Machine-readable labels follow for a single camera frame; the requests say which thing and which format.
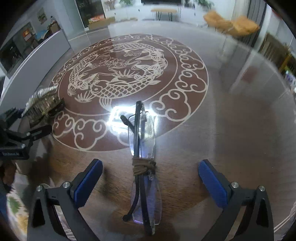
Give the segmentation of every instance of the gray curtain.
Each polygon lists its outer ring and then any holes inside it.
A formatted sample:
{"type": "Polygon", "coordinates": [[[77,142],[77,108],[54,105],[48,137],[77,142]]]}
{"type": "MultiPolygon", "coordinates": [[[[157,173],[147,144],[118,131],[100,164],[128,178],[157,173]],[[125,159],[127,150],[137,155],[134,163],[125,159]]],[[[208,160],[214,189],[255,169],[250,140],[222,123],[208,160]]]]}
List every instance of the gray curtain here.
{"type": "MultiPolygon", "coordinates": [[[[262,27],[263,20],[266,12],[266,2],[264,0],[250,0],[247,18],[257,23],[260,28],[262,27]]],[[[258,38],[260,30],[241,38],[241,42],[244,44],[254,47],[258,38]]]]}

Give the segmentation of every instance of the silver bolt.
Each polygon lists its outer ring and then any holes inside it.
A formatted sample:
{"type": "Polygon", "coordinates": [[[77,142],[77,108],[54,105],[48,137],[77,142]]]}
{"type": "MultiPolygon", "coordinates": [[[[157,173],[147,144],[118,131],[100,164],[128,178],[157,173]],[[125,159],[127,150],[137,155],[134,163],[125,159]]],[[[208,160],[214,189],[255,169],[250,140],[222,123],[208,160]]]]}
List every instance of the silver bolt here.
{"type": "Polygon", "coordinates": [[[41,190],[42,190],[42,186],[41,185],[39,185],[39,186],[36,187],[36,191],[37,192],[40,192],[41,190]]]}
{"type": "Polygon", "coordinates": [[[239,187],[239,184],[238,184],[237,182],[232,182],[232,183],[231,183],[231,186],[232,186],[233,188],[238,188],[238,187],[239,187]]]}
{"type": "Polygon", "coordinates": [[[259,186],[259,190],[260,190],[261,192],[264,192],[264,191],[265,191],[265,187],[264,187],[264,186],[259,186]]]}
{"type": "Polygon", "coordinates": [[[69,186],[70,186],[70,183],[69,183],[69,182],[64,182],[64,183],[63,183],[63,187],[64,187],[64,188],[68,188],[69,186]]]}

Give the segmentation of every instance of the television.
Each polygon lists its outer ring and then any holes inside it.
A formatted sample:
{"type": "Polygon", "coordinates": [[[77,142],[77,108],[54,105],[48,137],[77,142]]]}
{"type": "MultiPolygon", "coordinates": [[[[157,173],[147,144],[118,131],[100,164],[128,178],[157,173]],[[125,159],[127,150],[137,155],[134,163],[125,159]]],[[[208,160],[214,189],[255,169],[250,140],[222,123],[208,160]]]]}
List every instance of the television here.
{"type": "Polygon", "coordinates": [[[181,0],[141,0],[141,3],[144,4],[172,4],[172,5],[181,5],[181,0]]]}

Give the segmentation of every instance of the picture on wall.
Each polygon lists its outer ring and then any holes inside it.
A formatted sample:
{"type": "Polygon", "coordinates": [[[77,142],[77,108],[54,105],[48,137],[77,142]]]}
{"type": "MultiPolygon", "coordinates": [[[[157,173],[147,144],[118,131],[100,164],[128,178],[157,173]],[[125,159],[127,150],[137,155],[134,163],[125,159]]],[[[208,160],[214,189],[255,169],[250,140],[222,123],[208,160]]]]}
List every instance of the picture on wall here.
{"type": "Polygon", "coordinates": [[[43,24],[43,23],[47,20],[47,17],[46,17],[46,15],[45,15],[45,12],[44,12],[44,9],[43,9],[43,8],[41,8],[41,9],[38,11],[38,13],[37,13],[37,18],[38,18],[38,20],[39,20],[39,22],[40,22],[41,24],[43,24]]]}

